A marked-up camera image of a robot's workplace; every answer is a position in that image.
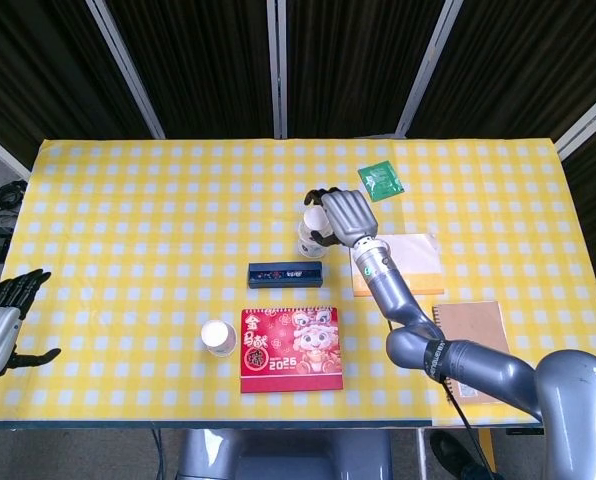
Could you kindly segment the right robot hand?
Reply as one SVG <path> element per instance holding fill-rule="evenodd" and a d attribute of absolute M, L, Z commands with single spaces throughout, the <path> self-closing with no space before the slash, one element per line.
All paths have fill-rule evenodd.
<path fill-rule="evenodd" d="M 321 206 L 331 225 L 332 233 L 327 236 L 317 230 L 310 232 L 311 239 L 323 247 L 354 248 L 360 240 L 377 235 L 378 222 L 358 190 L 313 189 L 307 192 L 304 204 Z"/>

